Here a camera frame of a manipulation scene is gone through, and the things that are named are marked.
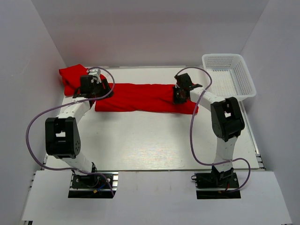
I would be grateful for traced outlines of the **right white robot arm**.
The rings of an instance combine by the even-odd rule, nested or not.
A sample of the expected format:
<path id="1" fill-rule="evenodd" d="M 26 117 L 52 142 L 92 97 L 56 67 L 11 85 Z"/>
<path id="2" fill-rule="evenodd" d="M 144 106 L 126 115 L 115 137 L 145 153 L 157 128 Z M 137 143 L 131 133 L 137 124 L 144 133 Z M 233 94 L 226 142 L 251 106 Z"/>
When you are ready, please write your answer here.
<path id="1" fill-rule="evenodd" d="M 212 183 L 224 186 L 233 173 L 233 152 L 236 141 L 245 128 L 245 122 L 235 97 L 219 97 L 205 90 L 200 84 L 193 84 L 187 73 L 175 76 L 173 102 L 183 104 L 190 100 L 211 113 L 211 125 L 217 137 L 217 150 L 212 165 Z"/>

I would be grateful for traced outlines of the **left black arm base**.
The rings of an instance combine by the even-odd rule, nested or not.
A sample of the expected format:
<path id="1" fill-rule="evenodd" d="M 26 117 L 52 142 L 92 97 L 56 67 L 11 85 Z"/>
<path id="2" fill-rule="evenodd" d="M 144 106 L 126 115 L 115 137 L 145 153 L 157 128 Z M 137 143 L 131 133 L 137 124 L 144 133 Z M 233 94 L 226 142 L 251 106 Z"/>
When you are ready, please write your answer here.
<path id="1" fill-rule="evenodd" d="M 70 199 L 113 199 L 118 186 L 118 172 L 104 172 L 100 175 L 72 174 L 68 198 Z"/>

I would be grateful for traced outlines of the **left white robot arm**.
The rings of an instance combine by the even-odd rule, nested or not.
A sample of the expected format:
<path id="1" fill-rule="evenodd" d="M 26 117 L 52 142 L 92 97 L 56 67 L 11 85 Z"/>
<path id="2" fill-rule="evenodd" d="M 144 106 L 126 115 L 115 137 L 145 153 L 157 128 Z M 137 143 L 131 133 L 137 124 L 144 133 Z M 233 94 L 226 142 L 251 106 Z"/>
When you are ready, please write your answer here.
<path id="1" fill-rule="evenodd" d="M 94 187 L 99 182 L 96 166 L 81 152 L 78 123 L 94 105 L 94 98 L 113 95 L 107 79 L 102 75 L 85 75 L 75 90 L 72 104 L 65 107 L 57 117 L 45 121 L 46 153 L 67 163 L 72 170 L 84 174 L 83 182 Z"/>

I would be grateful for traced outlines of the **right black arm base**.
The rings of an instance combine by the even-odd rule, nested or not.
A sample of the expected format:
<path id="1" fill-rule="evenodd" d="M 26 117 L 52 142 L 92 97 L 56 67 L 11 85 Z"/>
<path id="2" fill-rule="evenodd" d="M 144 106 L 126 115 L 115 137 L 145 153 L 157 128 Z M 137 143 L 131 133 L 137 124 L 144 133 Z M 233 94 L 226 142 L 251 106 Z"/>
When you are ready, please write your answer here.
<path id="1" fill-rule="evenodd" d="M 197 172 L 191 176 L 195 182 L 197 200 L 216 200 L 216 199 L 240 199 L 240 191 L 234 191 L 240 187 L 237 174 L 230 171 L 230 175 L 221 178 L 217 171 Z"/>

